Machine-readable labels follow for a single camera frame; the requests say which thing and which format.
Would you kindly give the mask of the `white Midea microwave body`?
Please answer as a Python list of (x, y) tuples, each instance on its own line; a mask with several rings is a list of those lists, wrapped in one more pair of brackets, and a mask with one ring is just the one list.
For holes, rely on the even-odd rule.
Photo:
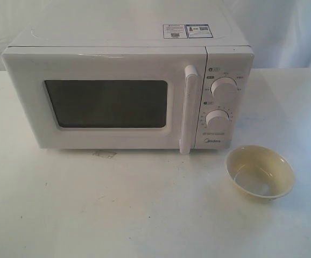
[[(192, 149), (230, 146), (254, 58), (221, 1), (52, 1), (9, 47), (204, 47), (207, 61)], [(232, 101), (212, 96), (210, 87), (221, 77), (237, 84)], [(207, 127), (206, 115), (214, 110), (229, 115), (228, 128)]]

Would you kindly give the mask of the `white appliance control knob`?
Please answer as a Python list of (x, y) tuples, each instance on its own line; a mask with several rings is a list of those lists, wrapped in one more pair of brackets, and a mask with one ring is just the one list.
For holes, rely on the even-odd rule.
[(215, 99), (229, 102), (237, 95), (237, 84), (232, 78), (221, 77), (212, 83), (210, 90)]
[(214, 110), (206, 115), (206, 124), (213, 130), (224, 130), (229, 127), (229, 115), (223, 110)]

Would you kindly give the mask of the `cream ceramic bowl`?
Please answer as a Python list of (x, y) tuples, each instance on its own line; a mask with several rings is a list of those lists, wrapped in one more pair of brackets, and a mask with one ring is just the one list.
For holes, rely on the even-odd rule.
[(288, 195), (295, 185), (295, 173), (288, 161), (269, 148), (242, 145), (224, 160), (233, 186), (256, 200), (275, 200)]

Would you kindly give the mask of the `white microwave door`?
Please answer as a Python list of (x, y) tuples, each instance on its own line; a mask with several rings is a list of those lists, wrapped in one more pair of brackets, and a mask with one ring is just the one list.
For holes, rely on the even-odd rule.
[(41, 148), (194, 147), (204, 47), (9, 47), (2, 57)]

